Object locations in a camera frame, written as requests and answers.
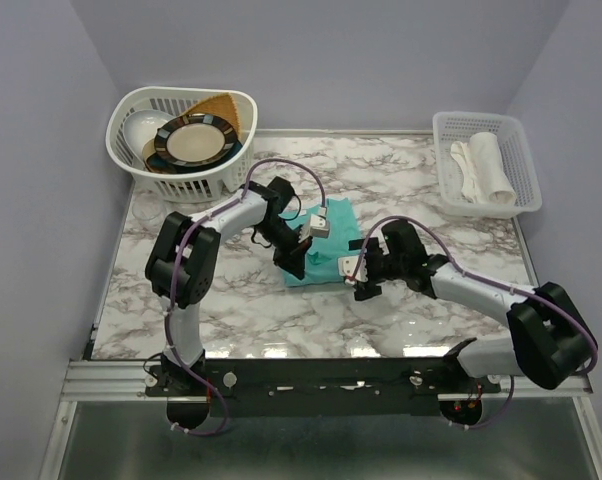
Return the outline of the teal t shirt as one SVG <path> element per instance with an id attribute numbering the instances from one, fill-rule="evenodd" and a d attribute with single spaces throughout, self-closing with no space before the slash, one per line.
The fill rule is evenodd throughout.
<path id="1" fill-rule="evenodd" d="M 338 259 L 352 255 L 349 242 L 361 238 L 361 231 L 349 199 L 327 198 L 327 220 L 330 233 L 327 238 L 314 238 L 305 256 L 304 278 L 299 280 L 282 271 L 286 288 L 342 283 Z"/>

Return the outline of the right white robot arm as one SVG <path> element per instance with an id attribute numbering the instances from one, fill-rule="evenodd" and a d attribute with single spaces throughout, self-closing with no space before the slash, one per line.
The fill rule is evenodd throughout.
<path id="1" fill-rule="evenodd" d="M 381 294 L 382 283 L 401 280 L 432 299 L 460 304 L 509 331 L 506 339 L 475 339 L 451 350 L 441 379 L 461 392 L 488 375 L 527 377 L 556 389 L 572 375 L 586 375 L 597 364 L 598 345 L 567 291 L 557 283 L 509 284 L 462 267 L 444 249 L 426 251 L 418 233 L 425 225 L 393 215 L 376 223 L 382 236 L 349 243 L 338 271 L 358 301 Z"/>

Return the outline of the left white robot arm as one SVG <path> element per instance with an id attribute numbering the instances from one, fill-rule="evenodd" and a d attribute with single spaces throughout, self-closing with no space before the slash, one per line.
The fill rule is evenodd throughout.
<path id="1" fill-rule="evenodd" d="M 245 229 L 263 237 L 273 263 L 298 279 L 305 276 L 305 255 L 312 240 L 281 217 L 296 193 L 290 182 L 276 177 L 263 186 L 251 181 L 218 206 L 192 216 L 169 214 L 145 267 L 152 291 L 167 300 L 164 356 L 174 365 L 168 382 L 182 395 L 195 393 L 203 380 L 196 365 L 204 354 L 199 310 L 214 278 L 223 242 Z"/>

